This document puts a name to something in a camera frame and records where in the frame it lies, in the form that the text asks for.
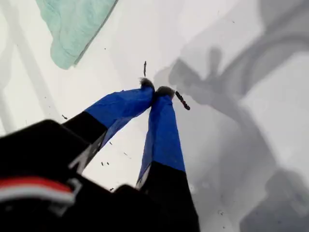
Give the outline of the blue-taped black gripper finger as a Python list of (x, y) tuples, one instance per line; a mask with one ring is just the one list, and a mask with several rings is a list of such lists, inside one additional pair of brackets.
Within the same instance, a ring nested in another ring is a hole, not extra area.
[(172, 104), (174, 94), (166, 86), (154, 94), (137, 185), (157, 206), (160, 231), (198, 232)]
[(144, 77), (140, 80), (139, 88), (108, 94), (66, 121), (63, 126), (90, 144), (88, 155), (77, 156), (69, 168), (76, 168), (77, 173), (82, 173), (120, 129), (151, 106), (154, 95), (153, 83)]

